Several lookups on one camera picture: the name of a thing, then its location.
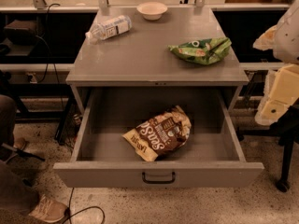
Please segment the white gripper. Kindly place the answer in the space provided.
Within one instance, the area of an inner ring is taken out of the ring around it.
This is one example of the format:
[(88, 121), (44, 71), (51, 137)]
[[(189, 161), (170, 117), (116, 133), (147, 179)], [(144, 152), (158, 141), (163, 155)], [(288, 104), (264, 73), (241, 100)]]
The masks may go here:
[[(258, 50), (272, 49), (275, 44), (276, 25), (267, 29), (253, 43)], [(255, 121), (264, 126), (277, 122), (299, 99), (299, 65), (287, 64), (266, 75), (263, 98), (258, 105)]]

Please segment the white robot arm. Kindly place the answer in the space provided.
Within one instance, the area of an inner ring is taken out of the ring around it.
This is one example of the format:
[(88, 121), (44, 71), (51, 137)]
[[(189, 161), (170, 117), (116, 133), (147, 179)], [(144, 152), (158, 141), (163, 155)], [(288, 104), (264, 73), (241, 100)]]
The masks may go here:
[(253, 43), (259, 50), (273, 50), (273, 56), (284, 62), (277, 71), (266, 75), (263, 98), (255, 121), (260, 125), (277, 122), (299, 99), (299, 0), (295, 0), (278, 23)]

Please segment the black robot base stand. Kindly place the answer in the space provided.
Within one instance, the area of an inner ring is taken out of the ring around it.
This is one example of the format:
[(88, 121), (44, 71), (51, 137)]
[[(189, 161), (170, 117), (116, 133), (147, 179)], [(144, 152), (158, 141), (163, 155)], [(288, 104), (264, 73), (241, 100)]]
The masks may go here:
[(239, 141), (242, 141), (245, 135), (275, 136), (279, 138), (278, 144), (284, 147), (284, 149), (281, 177), (280, 180), (276, 182), (276, 187), (281, 192), (287, 192), (290, 188), (288, 177), (293, 145), (299, 140), (299, 106), (290, 106), (287, 112), (267, 129), (241, 130), (237, 128), (236, 135)]

